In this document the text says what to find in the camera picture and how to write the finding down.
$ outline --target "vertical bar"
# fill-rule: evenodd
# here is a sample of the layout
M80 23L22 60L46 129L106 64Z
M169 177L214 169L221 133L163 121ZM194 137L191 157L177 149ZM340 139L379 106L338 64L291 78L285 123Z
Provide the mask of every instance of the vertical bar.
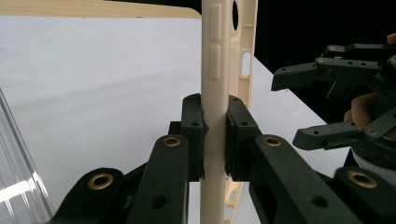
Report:
M201 104L209 128L205 136L205 179L201 181L202 224L224 222L231 4L229 0L202 2Z

